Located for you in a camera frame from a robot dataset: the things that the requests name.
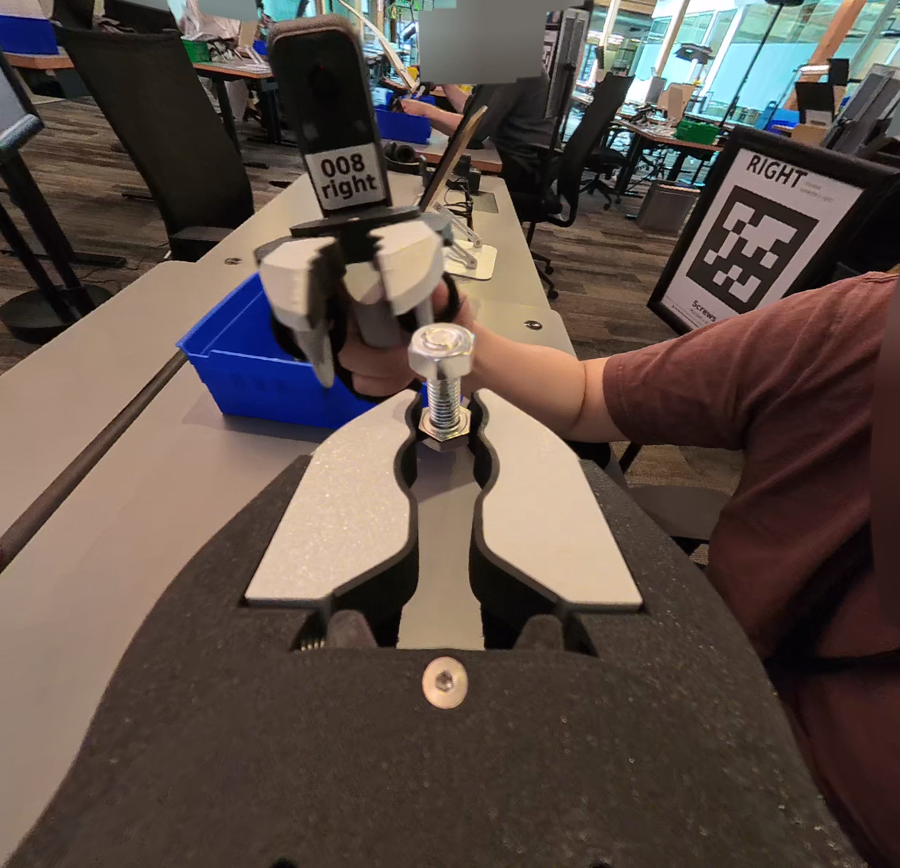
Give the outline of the person's right forearm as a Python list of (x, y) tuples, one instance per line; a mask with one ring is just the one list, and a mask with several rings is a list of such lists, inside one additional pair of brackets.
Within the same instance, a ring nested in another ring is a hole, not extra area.
[(624, 442), (605, 396), (613, 358), (579, 361), (557, 349), (508, 340), (478, 322), (467, 394), (489, 390), (560, 438), (587, 443)]

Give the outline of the blue plastic parts bin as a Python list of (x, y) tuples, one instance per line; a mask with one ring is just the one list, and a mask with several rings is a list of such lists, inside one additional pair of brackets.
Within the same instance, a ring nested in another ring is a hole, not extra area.
[(311, 366), (276, 343), (264, 288), (253, 274), (177, 343), (228, 415), (334, 430), (375, 407), (335, 380), (320, 385)]

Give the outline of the black framed easel board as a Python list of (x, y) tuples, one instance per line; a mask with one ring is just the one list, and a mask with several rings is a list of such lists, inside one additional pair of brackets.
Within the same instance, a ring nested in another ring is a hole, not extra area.
[(1, 176), (14, 205), (23, 214), (44, 255), (39, 256), (1, 207), (1, 232), (11, 253), (30, 276), (34, 289), (1, 307), (3, 325), (17, 340), (46, 343), (112, 297), (85, 284), (75, 266), (122, 268), (123, 257), (76, 251), (51, 210), (22, 156), (24, 146), (45, 128), (14, 67), (1, 54)]

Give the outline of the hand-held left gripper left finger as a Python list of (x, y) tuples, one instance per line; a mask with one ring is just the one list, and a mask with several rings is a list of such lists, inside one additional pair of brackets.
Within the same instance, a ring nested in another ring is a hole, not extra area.
[(419, 583), (418, 392), (334, 431), (309, 461), (245, 592), (249, 606), (358, 611), (394, 649)]

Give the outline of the person's right hand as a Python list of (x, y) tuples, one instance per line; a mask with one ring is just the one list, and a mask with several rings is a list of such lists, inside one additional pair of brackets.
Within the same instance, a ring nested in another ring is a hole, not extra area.
[[(464, 293), (451, 293), (443, 280), (432, 293), (435, 316), (446, 317), (452, 311), (451, 304), (456, 306), (451, 322), (474, 332), (472, 303)], [(363, 339), (354, 314), (347, 314), (344, 341), (335, 356), (335, 367), (345, 386), (358, 397), (383, 400), (422, 381), (409, 363), (412, 334), (400, 327), (397, 329), (399, 341), (395, 345), (373, 347)]]

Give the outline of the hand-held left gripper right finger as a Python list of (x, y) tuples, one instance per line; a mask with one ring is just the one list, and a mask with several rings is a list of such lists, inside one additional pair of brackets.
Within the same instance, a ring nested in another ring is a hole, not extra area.
[(579, 457), (495, 392), (470, 401), (470, 587), (484, 646), (511, 649), (534, 617), (631, 614), (644, 600)]

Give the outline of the grey waste bin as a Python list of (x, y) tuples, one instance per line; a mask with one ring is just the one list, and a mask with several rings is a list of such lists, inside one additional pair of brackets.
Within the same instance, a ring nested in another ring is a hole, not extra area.
[(636, 226), (651, 234), (679, 236), (700, 192), (700, 187), (667, 180), (652, 181), (636, 215)]

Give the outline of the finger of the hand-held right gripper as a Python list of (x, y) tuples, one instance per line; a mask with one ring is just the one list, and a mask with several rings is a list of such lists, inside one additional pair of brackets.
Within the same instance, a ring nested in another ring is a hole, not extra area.
[(335, 381), (330, 302), (345, 275), (335, 237), (284, 237), (256, 252), (258, 276), (282, 348), (307, 362), (321, 386)]
[(425, 221), (373, 230), (373, 332), (400, 332), (409, 312), (414, 329), (435, 323), (433, 293), (444, 275), (444, 242)]

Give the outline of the silver hex bolt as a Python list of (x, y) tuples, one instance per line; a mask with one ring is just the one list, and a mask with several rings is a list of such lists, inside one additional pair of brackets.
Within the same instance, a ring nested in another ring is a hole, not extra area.
[(447, 452), (468, 445), (471, 419), (462, 404), (463, 380), (428, 382), (423, 379), (427, 407), (421, 412), (420, 433), (424, 444), (434, 451)]

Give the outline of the small blue storage bin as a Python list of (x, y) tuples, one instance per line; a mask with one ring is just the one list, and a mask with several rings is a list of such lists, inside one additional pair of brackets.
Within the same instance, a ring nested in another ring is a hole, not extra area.
[(46, 18), (1, 15), (1, 48), (18, 55), (57, 56), (59, 43)]
[(375, 118), (383, 140), (424, 146), (430, 141), (432, 126), (424, 116), (393, 111), (387, 106), (375, 107)]

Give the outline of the black framed marker sign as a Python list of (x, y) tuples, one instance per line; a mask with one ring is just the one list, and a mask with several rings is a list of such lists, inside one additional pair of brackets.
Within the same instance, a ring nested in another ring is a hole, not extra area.
[(898, 157), (875, 160), (739, 127), (714, 161), (647, 302), (678, 335), (877, 269)]

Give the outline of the silver hex nut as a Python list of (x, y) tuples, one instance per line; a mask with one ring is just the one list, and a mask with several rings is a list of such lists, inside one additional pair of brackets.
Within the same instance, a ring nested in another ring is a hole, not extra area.
[(453, 323), (434, 323), (415, 330), (408, 346), (411, 370), (428, 382), (467, 377), (473, 369), (475, 336)]

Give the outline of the grey office chair seat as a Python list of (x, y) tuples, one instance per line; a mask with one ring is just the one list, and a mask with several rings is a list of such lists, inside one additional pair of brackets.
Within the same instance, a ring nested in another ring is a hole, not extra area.
[(741, 453), (697, 446), (616, 444), (637, 504), (686, 554), (707, 544), (743, 469)]

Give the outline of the black floor lamp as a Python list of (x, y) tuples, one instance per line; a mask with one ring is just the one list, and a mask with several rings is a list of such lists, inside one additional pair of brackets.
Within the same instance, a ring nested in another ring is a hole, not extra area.
[(726, 52), (732, 63), (719, 71), (722, 83), (731, 84), (722, 123), (754, 124), (779, 104), (805, 60), (797, 49), (805, 4), (764, 0), (745, 10)]

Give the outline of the black office chair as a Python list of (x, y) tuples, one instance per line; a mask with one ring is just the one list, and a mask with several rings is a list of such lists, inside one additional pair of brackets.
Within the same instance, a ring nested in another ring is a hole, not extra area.
[(199, 261), (254, 216), (255, 204), (240, 151), (180, 35), (53, 26), (148, 187), (171, 257)]
[(518, 220), (526, 225), (525, 241), (532, 245), (534, 231), (541, 223), (567, 229), (578, 216), (582, 176), (592, 166), (615, 166), (613, 159), (594, 158), (601, 142), (624, 104), (631, 86), (629, 75), (605, 75), (595, 86), (593, 98), (568, 142), (560, 149), (552, 143), (543, 154), (536, 185), (511, 198)]

